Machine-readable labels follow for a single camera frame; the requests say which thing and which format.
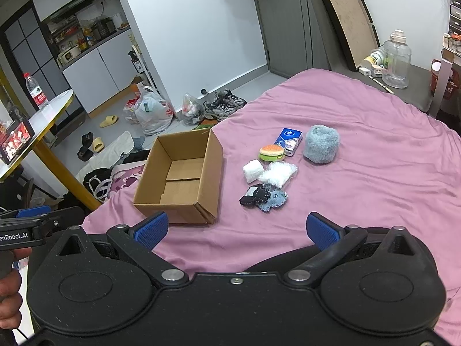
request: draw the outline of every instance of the toy hamburger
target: toy hamburger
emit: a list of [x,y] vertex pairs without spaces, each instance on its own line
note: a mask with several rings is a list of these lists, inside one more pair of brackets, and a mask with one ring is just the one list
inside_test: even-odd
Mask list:
[[264,161],[283,160],[285,158],[285,150],[276,144],[271,144],[270,146],[261,148],[258,157]]

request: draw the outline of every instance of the pink bed sheet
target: pink bed sheet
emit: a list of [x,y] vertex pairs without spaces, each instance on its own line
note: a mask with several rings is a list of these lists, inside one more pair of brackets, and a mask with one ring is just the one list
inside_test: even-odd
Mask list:
[[[304,141],[286,161],[299,167],[287,203],[265,214],[242,207],[241,168],[282,128],[337,129],[330,164],[303,158]],[[443,123],[388,93],[330,71],[311,69],[265,92],[213,128],[224,148],[220,210],[214,225],[170,227],[154,252],[192,272],[239,272],[271,256],[312,244],[306,216],[340,225],[403,225],[433,253],[447,290],[436,330],[461,344],[461,139]],[[132,206],[136,184],[85,219],[88,233],[144,216]]]

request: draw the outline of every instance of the pen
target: pen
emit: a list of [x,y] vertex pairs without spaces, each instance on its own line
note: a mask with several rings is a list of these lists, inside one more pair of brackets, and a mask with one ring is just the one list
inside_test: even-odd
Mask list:
[[379,82],[378,80],[374,79],[372,76],[368,76],[368,78],[374,80],[377,84],[379,84],[382,88],[384,88],[387,92],[395,95],[394,91],[392,91],[391,89],[387,88],[384,84],[382,84],[381,82]]

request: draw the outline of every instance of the plastic water bottle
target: plastic water bottle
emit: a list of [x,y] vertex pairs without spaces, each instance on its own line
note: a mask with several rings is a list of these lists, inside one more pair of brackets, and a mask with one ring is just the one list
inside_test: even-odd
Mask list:
[[43,93],[43,90],[41,89],[40,85],[35,80],[35,78],[32,78],[29,73],[25,73],[24,78],[26,79],[27,89],[29,90],[29,93],[31,94],[31,97],[34,99],[37,107],[39,109],[43,109],[44,107],[46,107],[48,104],[48,99]]
[[396,89],[404,89],[408,86],[411,62],[411,49],[407,45],[405,33],[395,30],[383,48],[383,82]]

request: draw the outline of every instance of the yellow slipper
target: yellow slipper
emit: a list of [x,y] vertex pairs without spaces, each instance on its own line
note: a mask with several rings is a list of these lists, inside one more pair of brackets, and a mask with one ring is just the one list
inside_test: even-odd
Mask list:
[[98,152],[102,151],[103,148],[104,148],[104,143],[102,142],[102,139],[101,138],[96,138],[93,141],[93,151],[98,153]]
[[99,127],[107,127],[118,121],[118,116],[107,116],[104,121],[99,124]]

